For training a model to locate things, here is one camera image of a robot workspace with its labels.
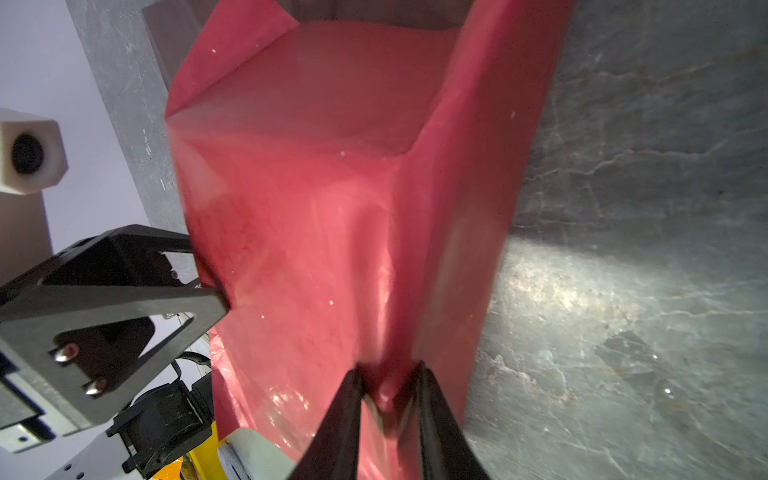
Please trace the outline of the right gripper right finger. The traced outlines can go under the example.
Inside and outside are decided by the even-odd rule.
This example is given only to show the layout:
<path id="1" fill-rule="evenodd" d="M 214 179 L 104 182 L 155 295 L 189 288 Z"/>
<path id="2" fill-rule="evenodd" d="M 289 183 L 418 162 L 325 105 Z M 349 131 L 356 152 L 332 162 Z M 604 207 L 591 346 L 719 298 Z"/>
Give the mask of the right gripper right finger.
<path id="1" fill-rule="evenodd" d="M 424 480 L 488 480 L 472 452 L 434 373 L 416 370 L 421 475 Z"/>

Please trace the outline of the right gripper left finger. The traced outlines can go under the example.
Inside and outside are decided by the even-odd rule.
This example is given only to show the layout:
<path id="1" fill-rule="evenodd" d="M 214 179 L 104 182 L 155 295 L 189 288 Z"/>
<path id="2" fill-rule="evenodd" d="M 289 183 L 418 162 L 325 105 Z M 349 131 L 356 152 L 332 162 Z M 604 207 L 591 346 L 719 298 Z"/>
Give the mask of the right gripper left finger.
<path id="1" fill-rule="evenodd" d="M 289 480 L 357 478 L 364 393 L 363 373 L 359 368 L 348 371 Z"/>

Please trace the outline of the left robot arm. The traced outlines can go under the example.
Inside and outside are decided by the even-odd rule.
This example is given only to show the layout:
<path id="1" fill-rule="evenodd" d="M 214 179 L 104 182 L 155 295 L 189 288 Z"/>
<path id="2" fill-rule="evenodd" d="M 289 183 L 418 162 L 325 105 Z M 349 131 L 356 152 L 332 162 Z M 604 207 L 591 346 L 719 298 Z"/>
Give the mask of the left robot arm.
<path id="1" fill-rule="evenodd" d="M 210 375 L 154 386 L 228 313 L 218 290 L 184 283 L 169 255 L 188 236 L 129 225 L 82 240 L 1 289 L 1 446 L 19 453 L 99 425 L 152 477 L 213 432 Z"/>

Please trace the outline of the dark red wrapping paper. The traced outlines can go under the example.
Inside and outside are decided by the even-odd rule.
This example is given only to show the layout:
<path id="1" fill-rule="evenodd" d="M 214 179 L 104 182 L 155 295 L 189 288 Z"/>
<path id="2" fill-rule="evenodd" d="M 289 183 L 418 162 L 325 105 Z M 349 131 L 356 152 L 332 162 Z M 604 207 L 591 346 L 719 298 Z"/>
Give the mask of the dark red wrapping paper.
<path id="1" fill-rule="evenodd" d="M 165 112 L 221 436 L 295 461 L 363 373 L 356 479 L 423 479 L 416 370 L 461 425 L 573 5 L 221 1 Z"/>

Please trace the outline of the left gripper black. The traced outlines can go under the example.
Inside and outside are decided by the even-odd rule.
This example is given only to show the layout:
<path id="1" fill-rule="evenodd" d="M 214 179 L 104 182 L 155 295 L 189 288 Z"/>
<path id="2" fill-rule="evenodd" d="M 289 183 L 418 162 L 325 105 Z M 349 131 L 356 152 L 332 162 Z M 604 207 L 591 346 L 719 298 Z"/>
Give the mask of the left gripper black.
<path id="1" fill-rule="evenodd" d="M 172 275 L 188 236 L 130 225 L 82 240 L 1 288 L 1 448 L 110 420 L 228 312 Z"/>

